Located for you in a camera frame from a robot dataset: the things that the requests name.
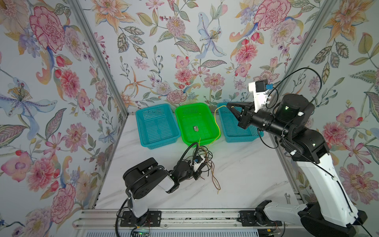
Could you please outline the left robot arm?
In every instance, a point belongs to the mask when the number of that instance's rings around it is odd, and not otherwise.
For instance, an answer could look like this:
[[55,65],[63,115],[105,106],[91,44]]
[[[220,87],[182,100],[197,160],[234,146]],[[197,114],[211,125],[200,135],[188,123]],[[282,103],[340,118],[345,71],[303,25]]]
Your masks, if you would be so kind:
[[[136,112],[141,145],[150,150],[173,144],[180,137],[179,126],[168,104],[145,108]],[[134,218],[145,220],[149,209],[139,203],[155,187],[172,193],[181,182],[199,179],[203,172],[212,168],[211,152],[198,142],[191,144],[172,170],[166,170],[154,158],[149,158],[127,170],[123,175],[127,199],[124,205]]]

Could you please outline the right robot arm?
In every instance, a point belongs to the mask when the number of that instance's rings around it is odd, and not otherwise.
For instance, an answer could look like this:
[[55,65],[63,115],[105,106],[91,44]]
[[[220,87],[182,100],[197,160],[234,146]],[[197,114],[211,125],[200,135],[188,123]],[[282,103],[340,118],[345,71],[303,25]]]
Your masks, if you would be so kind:
[[278,144],[308,179],[317,201],[307,204],[279,204],[266,200],[256,210],[269,221],[300,225],[315,237],[353,237],[356,226],[367,220],[348,198],[333,165],[323,135],[306,127],[314,105],[298,94],[287,94],[275,113],[262,110],[255,102],[228,103],[227,108],[246,129],[254,126],[274,135]]

